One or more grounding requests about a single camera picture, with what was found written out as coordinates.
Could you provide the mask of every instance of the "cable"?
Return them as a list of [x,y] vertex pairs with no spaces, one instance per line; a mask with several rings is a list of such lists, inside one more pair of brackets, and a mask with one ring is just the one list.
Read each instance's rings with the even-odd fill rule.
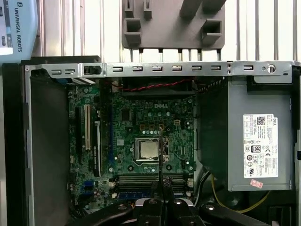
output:
[[174,85],[180,84],[182,82],[191,81],[191,80],[192,79],[182,79],[181,81],[176,81],[176,82],[173,82],[173,83],[159,83],[159,84],[156,84],[156,85],[142,86],[140,88],[132,88],[132,89],[130,89],[130,88],[123,88],[122,86],[118,86],[118,85],[115,85],[115,84],[112,84],[112,86],[117,87],[119,89],[122,89],[123,91],[134,92],[134,91],[141,91],[143,89],[151,89],[151,88],[157,88],[157,87],[174,86]]
[[203,186],[204,186],[204,183],[205,181],[208,179],[208,177],[210,176],[210,172],[207,171],[203,176],[202,178],[199,180],[199,185],[198,185],[198,194],[197,194],[197,198],[196,198],[196,201],[194,203],[194,206],[197,207],[198,205],[198,202],[200,200],[200,197],[202,195],[202,190],[203,190]]
[[[225,207],[225,208],[227,208],[227,209],[230,210],[230,208],[228,208],[224,204],[222,204],[221,201],[217,198],[217,195],[216,195],[216,192],[215,192],[215,187],[214,187],[214,176],[213,175],[211,177],[211,186],[212,186],[214,197],[215,197],[216,201],[218,202],[218,204],[221,205],[222,207]],[[238,212],[238,213],[246,213],[246,212],[249,212],[249,211],[255,209],[257,206],[259,206],[260,204],[262,204],[267,199],[267,197],[270,194],[270,192],[271,191],[269,191],[261,200],[259,200],[257,203],[255,203],[254,205],[250,206],[249,208],[247,208],[245,210],[236,210],[236,212]]]

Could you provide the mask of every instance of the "black cable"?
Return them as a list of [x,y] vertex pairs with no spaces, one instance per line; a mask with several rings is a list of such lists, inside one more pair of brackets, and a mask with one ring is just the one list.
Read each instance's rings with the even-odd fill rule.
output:
[[206,172],[199,181],[197,199],[194,204],[194,206],[197,208],[199,208],[201,205],[201,196],[202,196],[202,192],[203,192],[204,183],[210,175],[211,175],[211,173],[209,171]]

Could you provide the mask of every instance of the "metal frame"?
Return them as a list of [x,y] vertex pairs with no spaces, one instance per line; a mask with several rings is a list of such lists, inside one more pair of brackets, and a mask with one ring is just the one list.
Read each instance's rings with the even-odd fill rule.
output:
[[[150,76],[263,76],[262,83],[291,83],[297,61],[213,61],[172,63],[80,63],[28,65],[26,72],[45,69],[53,79],[117,78]],[[86,74],[85,67],[100,67],[99,74]]]
[[3,80],[0,76],[0,226],[7,226],[7,200],[4,147]]
[[[26,102],[29,105],[29,129],[27,130],[27,161],[32,177],[32,134],[31,134],[31,85],[30,76],[33,70],[44,69],[53,79],[89,79],[89,78],[118,78],[118,77],[151,77],[151,76],[206,76],[231,77],[254,76],[255,81],[270,84],[289,84],[293,81],[293,66],[301,67],[297,61],[196,61],[196,62],[158,62],[158,63],[79,63],[79,64],[41,64],[25,66],[25,92]],[[99,74],[85,74],[85,67],[100,67]],[[301,150],[301,133],[295,151]],[[301,202],[301,180],[299,174],[301,165],[296,162],[296,188],[297,202]],[[29,195],[29,222],[34,225],[34,197],[33,181],[30,181],[31,193]]]

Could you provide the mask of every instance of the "metal bracket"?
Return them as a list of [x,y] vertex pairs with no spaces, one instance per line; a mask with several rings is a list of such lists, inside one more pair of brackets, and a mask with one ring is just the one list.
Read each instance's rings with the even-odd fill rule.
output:
[[151,76],[255,76],[257,83],[291,83],[296,61],[213,61],[172,63],[80,63],[28,65],[25,71],[45,69],[53,79]]

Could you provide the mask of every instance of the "chip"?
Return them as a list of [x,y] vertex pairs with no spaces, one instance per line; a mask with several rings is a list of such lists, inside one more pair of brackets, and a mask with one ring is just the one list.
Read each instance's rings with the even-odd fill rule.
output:
[[123,121],[130,121],[131,120],[131,113],[128,109],[122,110],[122,120]]
[[157,158],[158,143],[156,141],[145,141],[140,143],[140,152],[142,158]]

